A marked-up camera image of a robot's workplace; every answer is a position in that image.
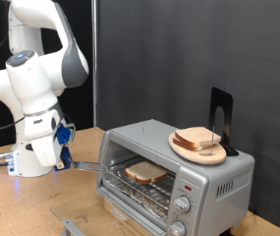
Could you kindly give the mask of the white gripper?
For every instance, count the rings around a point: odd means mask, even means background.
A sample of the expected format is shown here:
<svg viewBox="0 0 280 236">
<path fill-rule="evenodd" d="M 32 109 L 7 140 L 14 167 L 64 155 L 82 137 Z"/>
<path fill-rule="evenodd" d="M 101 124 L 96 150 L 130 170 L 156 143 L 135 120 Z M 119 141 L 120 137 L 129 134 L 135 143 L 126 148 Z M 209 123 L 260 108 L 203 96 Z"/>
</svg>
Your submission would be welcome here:
<svg viewBox="0 0 280 236">
<path fill-rule="evenodd" d="M 42 166 L 56 165 L 57 169 L 64 169 L 64 163 L 60 162 L 63 146 L 59 144 L 55 134 L 34 139 L 31 141 L 31 146 Z"/>
</svg>

